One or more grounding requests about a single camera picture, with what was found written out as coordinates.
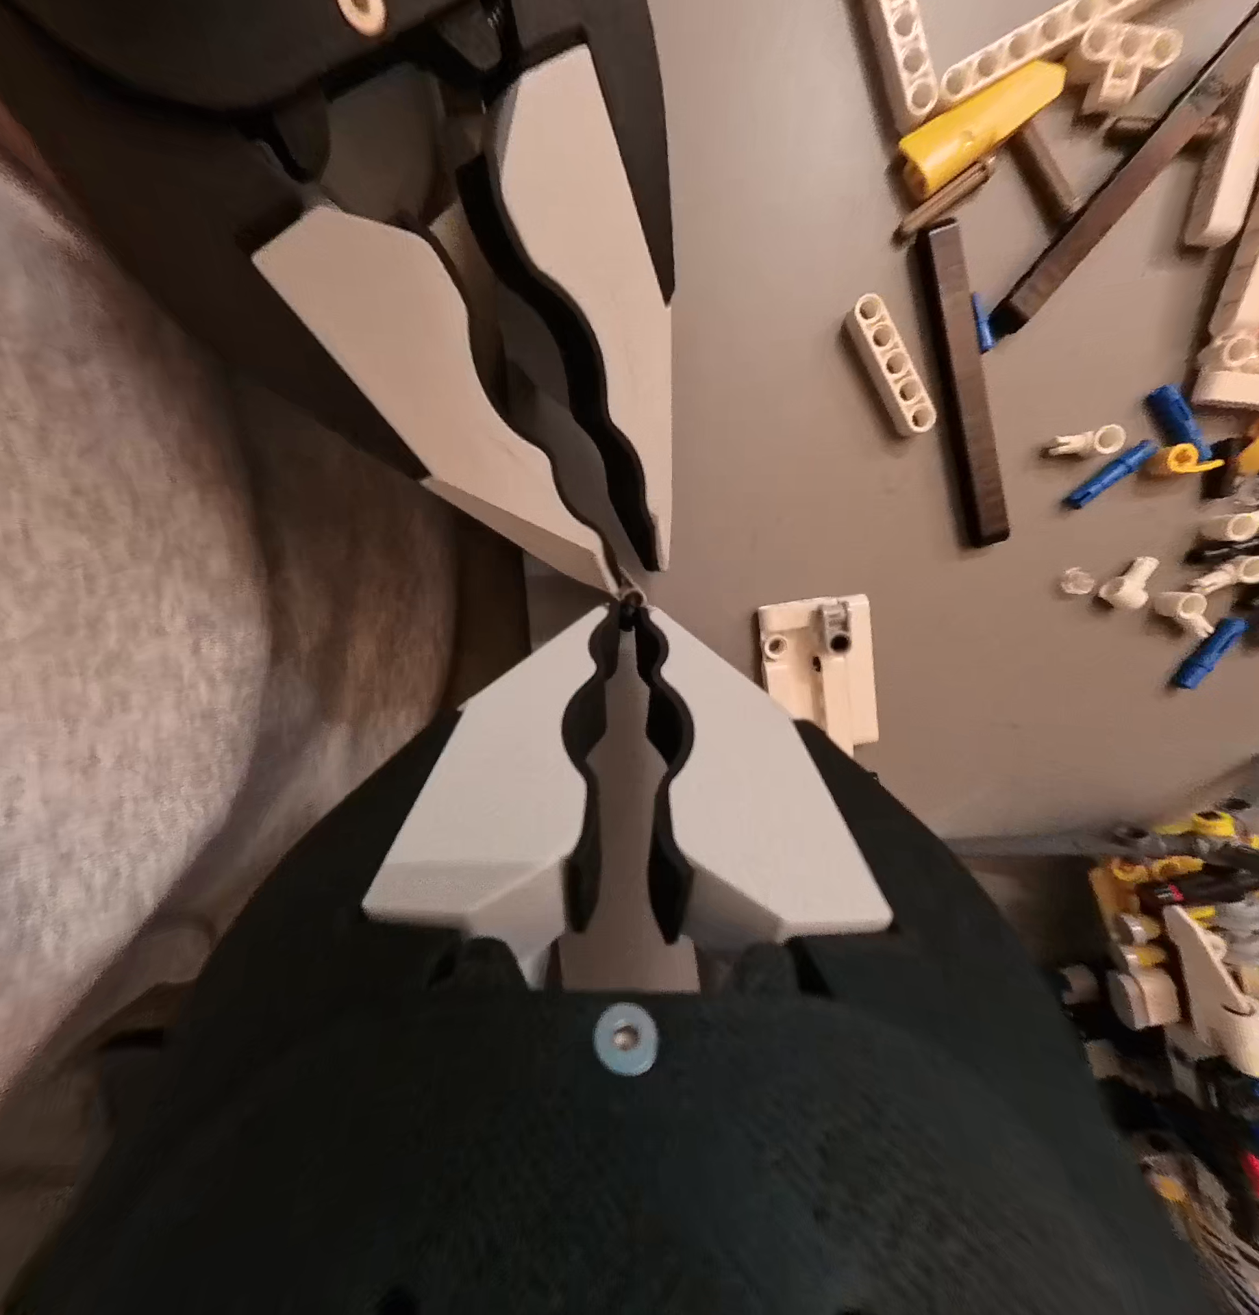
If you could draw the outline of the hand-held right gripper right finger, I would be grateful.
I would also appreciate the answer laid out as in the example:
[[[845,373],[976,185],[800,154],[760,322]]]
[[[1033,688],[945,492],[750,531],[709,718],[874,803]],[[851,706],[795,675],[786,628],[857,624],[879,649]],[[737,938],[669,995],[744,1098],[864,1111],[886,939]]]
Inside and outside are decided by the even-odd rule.
[[[894,915],[798,724],[654,606],[638,609],[651,806],[650,909],[715,956],[876,934]]]

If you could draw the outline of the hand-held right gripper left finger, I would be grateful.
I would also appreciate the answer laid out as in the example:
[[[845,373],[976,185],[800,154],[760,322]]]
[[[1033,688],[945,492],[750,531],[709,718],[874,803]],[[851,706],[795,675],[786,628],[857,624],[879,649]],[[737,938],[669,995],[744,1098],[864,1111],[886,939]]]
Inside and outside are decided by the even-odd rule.
[[[364,897],[368,919],[503,944],[543,985],[552,948],[599,901],[590,755],[619,647],[621,605],[599,605],[459,706]]]

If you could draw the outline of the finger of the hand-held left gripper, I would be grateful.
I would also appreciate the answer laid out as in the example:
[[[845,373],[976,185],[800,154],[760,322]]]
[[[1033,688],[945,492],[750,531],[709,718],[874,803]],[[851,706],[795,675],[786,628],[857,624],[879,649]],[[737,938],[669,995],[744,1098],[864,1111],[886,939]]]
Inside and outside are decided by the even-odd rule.
[[[506,417],[467,295],[430,235],[315,206],[251,256],[271,291],[424,467],[440,501],[610,597],[613,551]]]
[[[572,46],[489,109],[456,179],[494,273],[552,351],[522,352],[599,455],[621,533],[669,567],[672,322],[594,57]]]

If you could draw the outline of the white lego wing assembly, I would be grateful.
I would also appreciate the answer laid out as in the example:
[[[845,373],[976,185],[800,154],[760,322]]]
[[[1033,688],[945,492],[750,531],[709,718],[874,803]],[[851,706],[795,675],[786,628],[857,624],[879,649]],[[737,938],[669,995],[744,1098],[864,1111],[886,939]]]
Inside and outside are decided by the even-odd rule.
[[[1199,355],[1193,402],[1259,410],[1259,217],[1247,222]]]
[[[854,756],[880,737],[866,595],[764,605],[756,612],[763,686],[785,712]]]

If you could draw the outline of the zebra-striped lego aeroplane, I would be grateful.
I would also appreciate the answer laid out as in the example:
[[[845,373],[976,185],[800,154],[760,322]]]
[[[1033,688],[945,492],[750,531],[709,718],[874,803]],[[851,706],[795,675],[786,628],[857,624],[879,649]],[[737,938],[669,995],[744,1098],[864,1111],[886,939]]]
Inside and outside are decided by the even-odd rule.
[[[1093,1076],[1224,1312],[1259,1312],[1259,834],[1073,835],[1108,956],[1055,972]]]

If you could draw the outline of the short white lego beam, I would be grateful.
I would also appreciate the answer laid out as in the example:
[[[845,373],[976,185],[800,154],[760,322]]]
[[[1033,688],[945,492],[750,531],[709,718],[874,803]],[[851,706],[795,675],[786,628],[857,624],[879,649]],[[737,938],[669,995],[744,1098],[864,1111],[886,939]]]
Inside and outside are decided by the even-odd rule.
[[[883,298],[874,292],[858,297],[842,325],[894,433],[932,433],[938,421],[935,402]]]

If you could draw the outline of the long white lego beam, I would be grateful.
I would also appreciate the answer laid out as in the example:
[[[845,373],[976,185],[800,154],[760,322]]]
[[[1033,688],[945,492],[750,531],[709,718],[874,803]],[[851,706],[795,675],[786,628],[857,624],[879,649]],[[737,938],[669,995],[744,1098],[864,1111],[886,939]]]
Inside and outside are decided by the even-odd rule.
[[[872,49],[901,135],[913,132],[939,107],[939,76],[932,62],[917,2],[861,2]]]

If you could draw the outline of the brown lego axle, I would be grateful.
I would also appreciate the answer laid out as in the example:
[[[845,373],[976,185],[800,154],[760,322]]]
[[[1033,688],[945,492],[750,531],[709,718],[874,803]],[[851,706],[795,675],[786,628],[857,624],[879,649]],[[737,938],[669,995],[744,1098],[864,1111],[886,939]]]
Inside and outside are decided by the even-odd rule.
[[[983,156],[958,173],[948,184],[917,203],[910,209],[898,223],[894,235],[896,245],[904,245],[917,236],[927,226],[951,216],[951,213],[976,195],[996,173],[998,156]]]
[[[1053,226],[1071,222],[1081,200],[1052,154],[1039,115],[1015,129],[1008,148],[1043,219]]]

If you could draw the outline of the yellow lego panel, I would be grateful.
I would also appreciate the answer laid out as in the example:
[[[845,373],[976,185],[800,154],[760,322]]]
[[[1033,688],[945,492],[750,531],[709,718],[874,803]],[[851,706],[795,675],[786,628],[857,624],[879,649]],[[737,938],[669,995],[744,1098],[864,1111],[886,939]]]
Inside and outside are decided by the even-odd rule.
[[[916,201],[938,189],[1052,104],[1065,88],[1065,68],[1033,60],[907,134],[899,143],[901,179]]]

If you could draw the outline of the wide white lego beam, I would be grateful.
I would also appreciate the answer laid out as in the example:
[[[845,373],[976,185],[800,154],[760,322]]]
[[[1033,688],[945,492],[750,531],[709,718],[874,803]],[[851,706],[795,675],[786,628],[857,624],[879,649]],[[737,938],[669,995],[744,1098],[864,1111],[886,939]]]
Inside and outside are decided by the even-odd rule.
[[[1031,62],[1052,60],[1100,21],[1128,21],[1156,2],[1065,2],[954,63],[939,79],[939,110],[948,110]]]

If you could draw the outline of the white T-shaped lego piece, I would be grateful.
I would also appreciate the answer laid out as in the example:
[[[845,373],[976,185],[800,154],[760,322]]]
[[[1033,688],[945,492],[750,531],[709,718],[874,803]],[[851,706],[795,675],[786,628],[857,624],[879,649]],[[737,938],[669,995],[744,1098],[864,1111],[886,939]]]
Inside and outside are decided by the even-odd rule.
[[[1099,21],[1065,56],[1065,81],[1080,87],[1081,118],[1115,118],[1177,62],[1183,34],[1174,28]]]

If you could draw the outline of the white lego panel piece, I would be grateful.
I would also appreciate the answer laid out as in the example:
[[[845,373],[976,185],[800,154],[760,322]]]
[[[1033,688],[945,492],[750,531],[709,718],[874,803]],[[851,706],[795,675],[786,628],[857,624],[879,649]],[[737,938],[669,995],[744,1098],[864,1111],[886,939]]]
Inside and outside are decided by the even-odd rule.
[[[1227,247],[1238,236],[1259,182],[1259,63],[1219,112],[1224,132],[1209,147],[1180,245]]]

